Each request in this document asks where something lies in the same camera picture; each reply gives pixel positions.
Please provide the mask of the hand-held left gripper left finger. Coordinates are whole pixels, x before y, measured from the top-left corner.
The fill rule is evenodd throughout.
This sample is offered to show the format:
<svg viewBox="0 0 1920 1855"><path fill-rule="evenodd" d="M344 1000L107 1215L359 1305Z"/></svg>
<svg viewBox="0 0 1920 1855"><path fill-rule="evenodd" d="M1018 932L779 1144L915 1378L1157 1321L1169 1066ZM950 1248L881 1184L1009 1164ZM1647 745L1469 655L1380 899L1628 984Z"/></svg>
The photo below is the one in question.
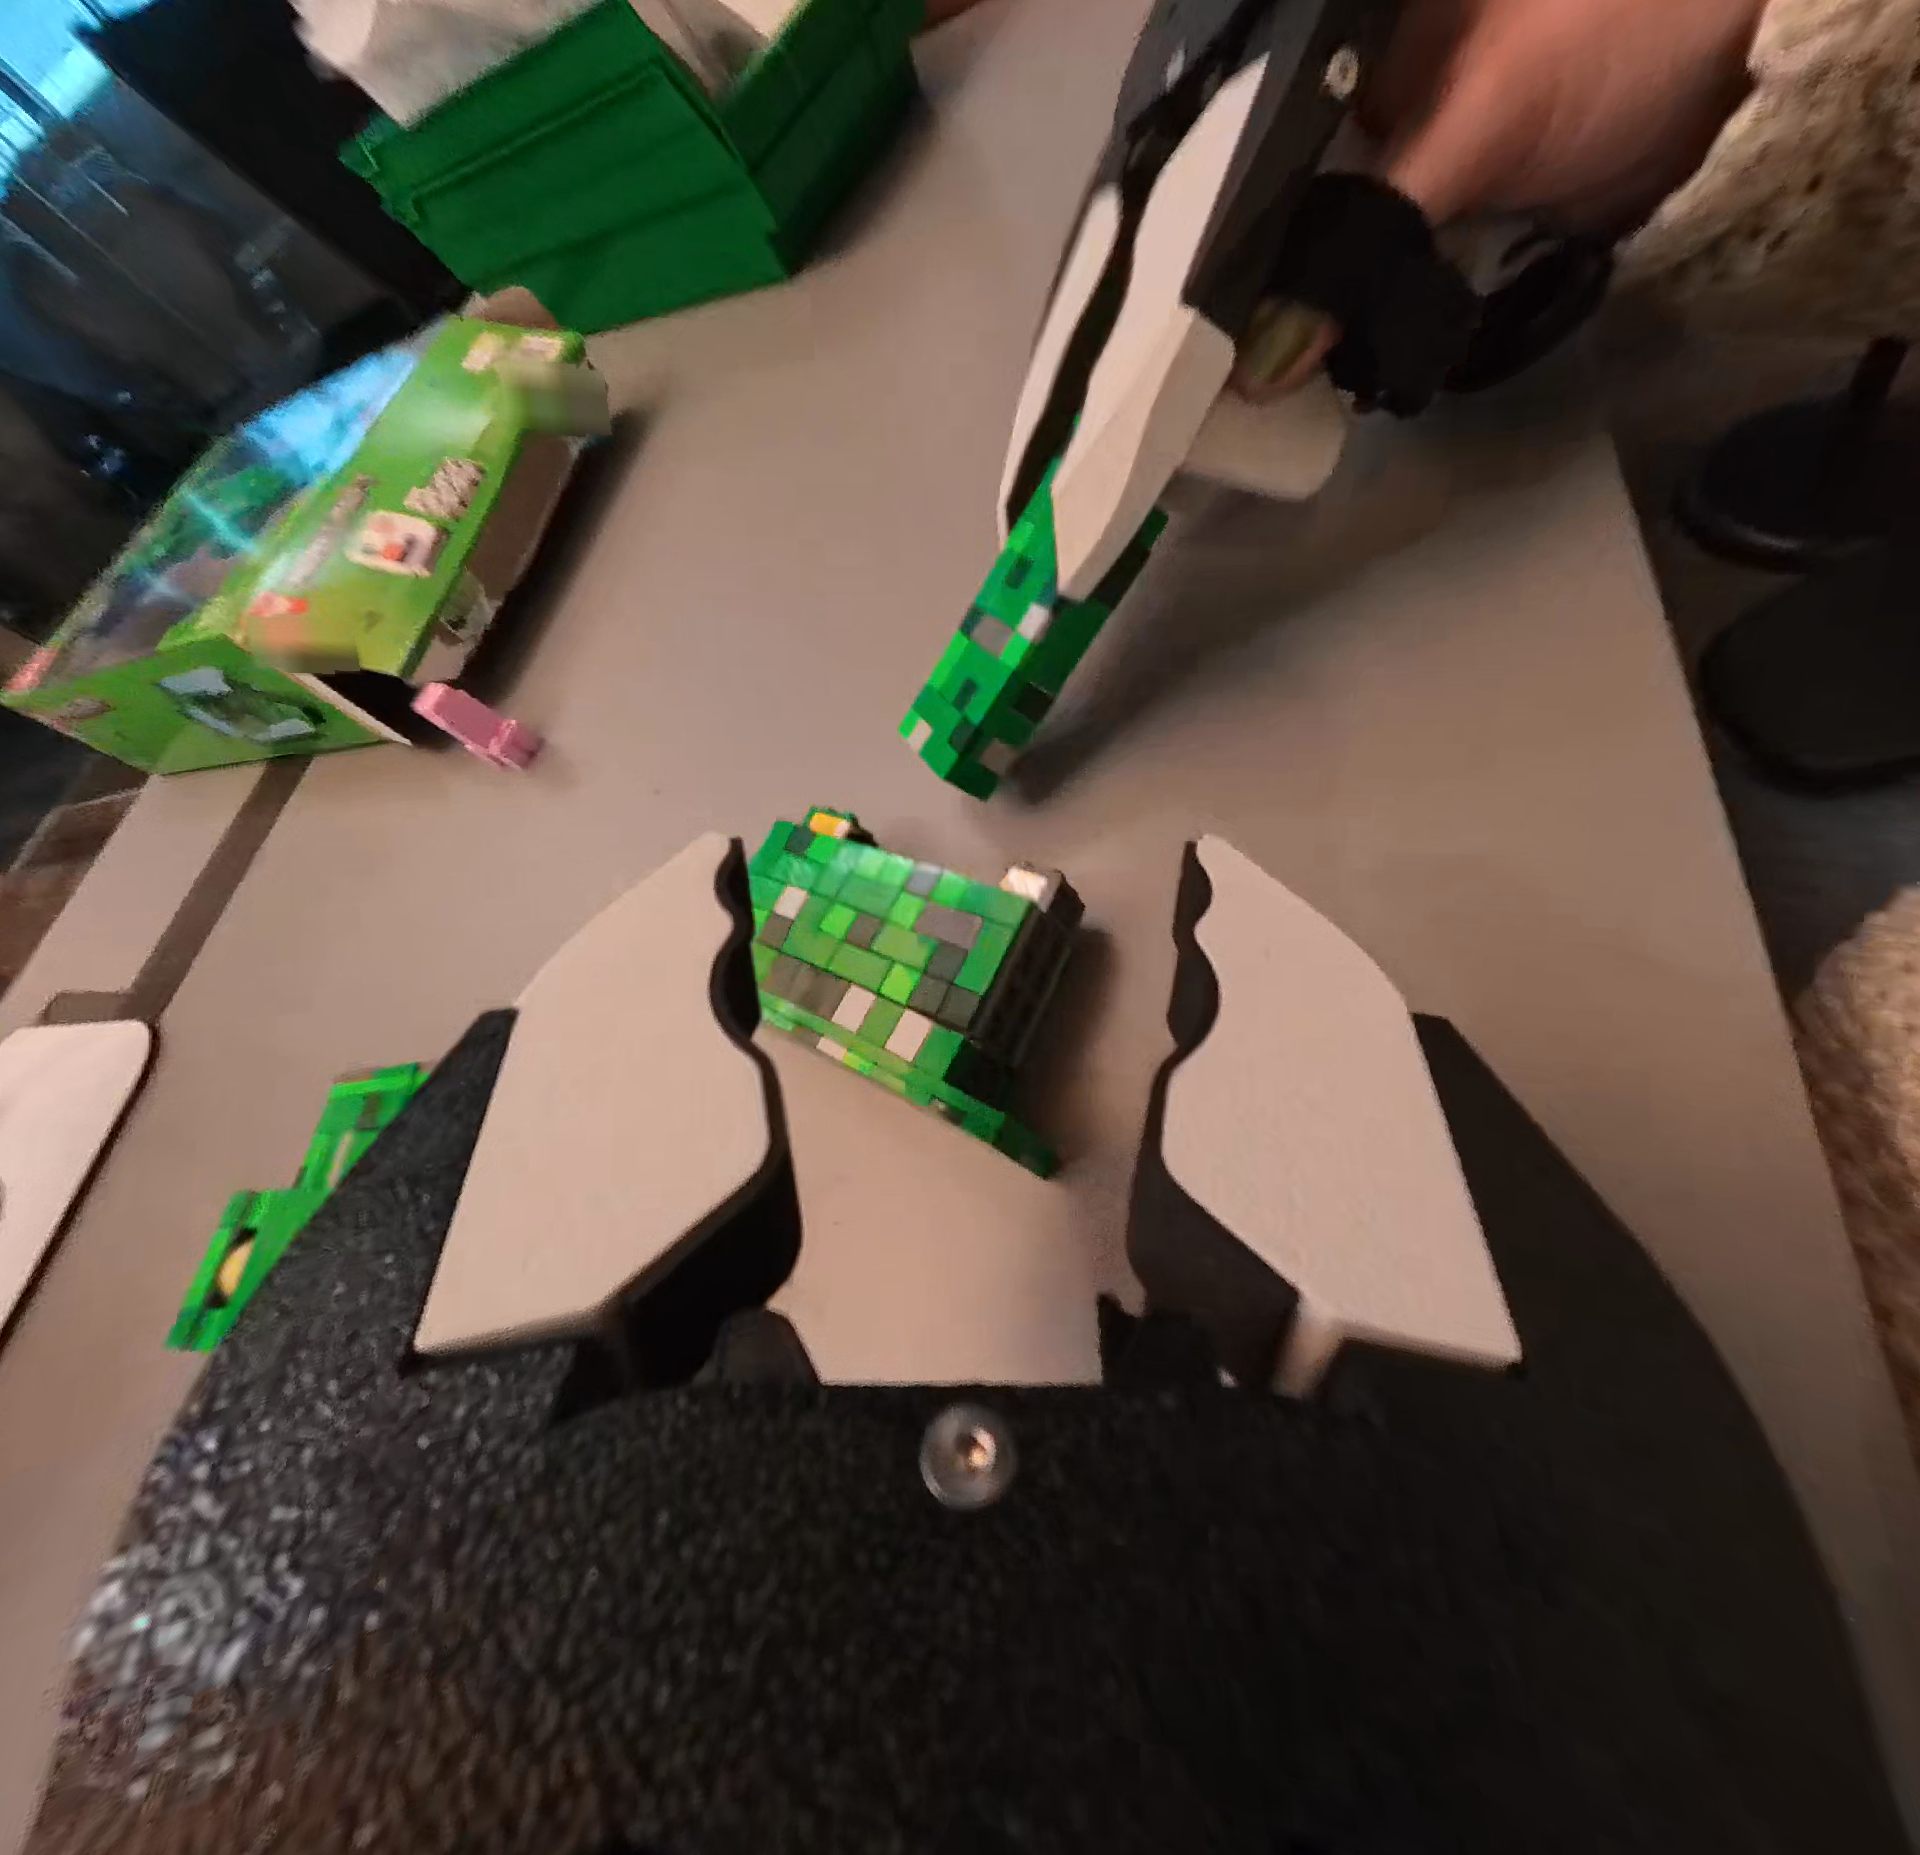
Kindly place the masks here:
<svg viewBox="0 0 1920 1855"><path fill-rule="evenodd" d="M752 944L742 840L703 831L524 984L421 1366L558 1348L578 1385L695 1385L767 1312L803 1215Z"/></svg>

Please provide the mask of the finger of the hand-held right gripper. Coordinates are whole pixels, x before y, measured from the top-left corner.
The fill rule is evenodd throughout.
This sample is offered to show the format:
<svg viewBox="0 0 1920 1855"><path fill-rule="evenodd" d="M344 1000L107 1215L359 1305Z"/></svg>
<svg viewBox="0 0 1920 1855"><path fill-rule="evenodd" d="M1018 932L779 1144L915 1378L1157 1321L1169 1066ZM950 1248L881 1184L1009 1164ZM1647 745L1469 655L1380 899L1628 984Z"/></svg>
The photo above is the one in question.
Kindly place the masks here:
<svg viewBox="0 0 1920 1855"><path fill-rule="evenodd" d="M1244 185L1239 152L1262 146L1262 109L1278 72L1267 58L1177 67L1176 79L1139 80L1135 103L1115 109L1094 161L1024 361L1002 461L1002 532L1014 526L1044 469L1065 453L1091 371L1126 308L1182 298L1237 345L1229 327L1234 311L1202 305L1202 292L1219 286L1212 272L1231 252L1229 214Z"/></svg>
<svg viewBox="0 0 1920 1855"><path fill-rule="evenodd" d="M1061 598L1088 598L1135 542L1231 366L1231 341L1182 298L1118 316L1047 489Z"/></svg>

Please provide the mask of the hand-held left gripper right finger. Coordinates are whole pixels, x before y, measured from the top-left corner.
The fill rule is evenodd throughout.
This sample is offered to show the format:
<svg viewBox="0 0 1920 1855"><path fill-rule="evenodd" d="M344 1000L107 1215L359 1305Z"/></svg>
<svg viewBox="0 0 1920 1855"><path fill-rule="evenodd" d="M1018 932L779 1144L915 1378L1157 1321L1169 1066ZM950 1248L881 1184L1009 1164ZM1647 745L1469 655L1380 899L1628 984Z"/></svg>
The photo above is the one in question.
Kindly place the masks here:
<svg viewBox="0 0 1920 1855"><path fill-rule="evenodd" d="M1126 1218L1126 1386L1299 1399L1359 1349L1517 1369L1394 978L1224 837L1184 844L1173 951Z"/></svg>

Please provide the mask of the green lego panel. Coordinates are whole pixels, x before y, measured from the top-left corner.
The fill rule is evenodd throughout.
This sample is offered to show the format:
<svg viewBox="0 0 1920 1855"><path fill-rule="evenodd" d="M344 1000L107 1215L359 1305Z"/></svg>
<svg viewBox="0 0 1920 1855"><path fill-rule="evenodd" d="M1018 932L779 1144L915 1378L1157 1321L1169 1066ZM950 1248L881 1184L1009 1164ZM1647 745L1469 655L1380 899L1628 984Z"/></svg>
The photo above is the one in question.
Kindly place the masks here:
<svg viewBox="0 0 1920 1855"><path fill-rule="evenodd" d="M1058 459L1044 469L897 725L941 784L975 802L995 796L1038 737L1166 530L1166 511L1153 507L1091 592L1065 594L1052 539L1058 469Z"/></svg>

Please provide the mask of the hollow green lego block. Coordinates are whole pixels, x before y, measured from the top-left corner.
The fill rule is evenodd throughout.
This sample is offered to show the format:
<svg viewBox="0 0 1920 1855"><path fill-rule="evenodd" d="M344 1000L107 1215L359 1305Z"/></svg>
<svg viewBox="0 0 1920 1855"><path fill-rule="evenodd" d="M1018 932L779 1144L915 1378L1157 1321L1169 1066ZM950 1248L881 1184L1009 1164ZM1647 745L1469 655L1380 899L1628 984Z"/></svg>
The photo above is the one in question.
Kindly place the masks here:
<svg viewBox="0 0 1920 1855"><path fill-rule="evenodd" d="M1061 870L973 878L809 806L763 831L747 893L767 1026L1052 1178L1017 1098L1088 915Z"/></svg>

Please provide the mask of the large green lego assembly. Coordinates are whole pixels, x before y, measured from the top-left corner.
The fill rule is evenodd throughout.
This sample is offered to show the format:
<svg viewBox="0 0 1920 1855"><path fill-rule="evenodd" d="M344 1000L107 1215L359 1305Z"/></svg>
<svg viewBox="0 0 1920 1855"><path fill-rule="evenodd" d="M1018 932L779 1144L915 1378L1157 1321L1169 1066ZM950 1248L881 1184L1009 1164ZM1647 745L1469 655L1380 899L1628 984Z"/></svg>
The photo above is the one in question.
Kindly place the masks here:
<svg viewBox="0 0 1920 1855"><path fill-rule="evenodd" d="M431 1062L397 1062L340 1077L328 1089L294 1183L239 1191L221 1210L164 1333L164 1349L208 1354L229 1339L291 1245L404 1104L418 1098L431 1072Z"/></svg>

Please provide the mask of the pink lego pig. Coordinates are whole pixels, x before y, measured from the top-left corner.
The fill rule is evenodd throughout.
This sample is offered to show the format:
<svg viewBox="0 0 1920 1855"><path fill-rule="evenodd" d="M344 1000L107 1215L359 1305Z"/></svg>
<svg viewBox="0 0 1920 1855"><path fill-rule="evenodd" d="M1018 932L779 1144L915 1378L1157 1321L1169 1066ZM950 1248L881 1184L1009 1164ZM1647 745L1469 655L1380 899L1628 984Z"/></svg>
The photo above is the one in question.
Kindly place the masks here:
<svg viewBox="0 0 1920 1855"><path fill-rule="evenodd" d="M497 771L524 772L542 754L534 725L450 684L421 686L412 708L431 729Z"/></svg>

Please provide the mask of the green cardboard set box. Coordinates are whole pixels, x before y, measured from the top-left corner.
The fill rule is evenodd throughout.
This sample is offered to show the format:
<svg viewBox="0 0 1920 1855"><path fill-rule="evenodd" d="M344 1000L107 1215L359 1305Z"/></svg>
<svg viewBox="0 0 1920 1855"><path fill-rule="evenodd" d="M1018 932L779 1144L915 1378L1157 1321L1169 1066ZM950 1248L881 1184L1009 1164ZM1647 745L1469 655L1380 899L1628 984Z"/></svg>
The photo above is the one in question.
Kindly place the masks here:
<svg viewBox="0 0 1920 1855"><path fill-rule="evenodd" d="M207 448L2 708L157 779L408 745L608 429L534 296L440 319Z"/></svg>

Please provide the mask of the person's right hand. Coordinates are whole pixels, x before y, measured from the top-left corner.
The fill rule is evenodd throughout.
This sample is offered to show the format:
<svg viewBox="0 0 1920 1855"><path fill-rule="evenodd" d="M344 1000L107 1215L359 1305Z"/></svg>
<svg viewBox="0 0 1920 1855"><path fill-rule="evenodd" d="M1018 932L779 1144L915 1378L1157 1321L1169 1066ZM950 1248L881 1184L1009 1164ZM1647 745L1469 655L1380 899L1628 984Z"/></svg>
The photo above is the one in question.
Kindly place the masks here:
<svg viewBox="0 0 1920 1855"><path fill-rule="evenodd" d="M1613 252L1707 161L1773 0L1407 0L1313 221L1517 218Z"/></svg>

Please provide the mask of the stack of green bins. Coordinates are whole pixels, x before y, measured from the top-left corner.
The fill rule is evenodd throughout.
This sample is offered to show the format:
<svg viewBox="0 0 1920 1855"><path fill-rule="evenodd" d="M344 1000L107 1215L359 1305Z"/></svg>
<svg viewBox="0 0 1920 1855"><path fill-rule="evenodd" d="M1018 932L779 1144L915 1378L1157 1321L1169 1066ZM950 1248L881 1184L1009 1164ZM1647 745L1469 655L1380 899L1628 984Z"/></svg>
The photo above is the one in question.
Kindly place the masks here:
<svg viewBox="0 0 1920 1855"><path fill-rule="evenodd" d="M720 94L597 0L351 168L466 289L616 329L797 274L918 91L924 0L801 0Z"/></svg>

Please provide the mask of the white flat board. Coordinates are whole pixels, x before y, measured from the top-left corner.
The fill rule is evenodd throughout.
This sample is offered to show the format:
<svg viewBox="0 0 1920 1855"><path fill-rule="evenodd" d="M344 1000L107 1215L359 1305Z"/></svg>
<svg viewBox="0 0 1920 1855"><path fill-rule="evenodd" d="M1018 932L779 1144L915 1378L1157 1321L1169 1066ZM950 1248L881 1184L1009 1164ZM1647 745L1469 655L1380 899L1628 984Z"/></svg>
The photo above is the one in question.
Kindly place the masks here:
<svg viewBox="0 0 1920 1855"><path fill-rule="evenodd" d="M152 1062L139 1021L2 1037L2 1333Z"/></svg>

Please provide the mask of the beige knit sweater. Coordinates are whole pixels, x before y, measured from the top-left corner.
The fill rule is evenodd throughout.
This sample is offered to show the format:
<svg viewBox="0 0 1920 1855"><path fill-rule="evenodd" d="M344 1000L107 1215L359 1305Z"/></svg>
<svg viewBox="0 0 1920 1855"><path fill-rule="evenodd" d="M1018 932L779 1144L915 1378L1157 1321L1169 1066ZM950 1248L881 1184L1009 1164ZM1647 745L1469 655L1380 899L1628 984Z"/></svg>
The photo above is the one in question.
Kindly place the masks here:
<svg viewBox="0 0 1920 1855"><path fill-rule="evenodd" d="M1918 885L1823 958L1791 1006L1791 1043L1918 1453Z"/></svg>

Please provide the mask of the black floor stand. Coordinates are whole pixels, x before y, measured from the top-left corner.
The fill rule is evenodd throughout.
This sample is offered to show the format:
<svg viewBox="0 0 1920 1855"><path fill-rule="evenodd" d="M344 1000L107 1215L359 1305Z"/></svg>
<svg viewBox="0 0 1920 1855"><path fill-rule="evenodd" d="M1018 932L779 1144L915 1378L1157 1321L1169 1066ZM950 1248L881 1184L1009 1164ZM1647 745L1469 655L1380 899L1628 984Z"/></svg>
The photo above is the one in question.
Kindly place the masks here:
<svg viewBox="0 0 1920 1855"><path fill-rule="evenodd" d="M1697 681L1738 754L1804 793L1918 779L1914 371L1914 337L1875 337L1836 394L1723 429L1674 502L1691 545L1785 576Z"/></svg>

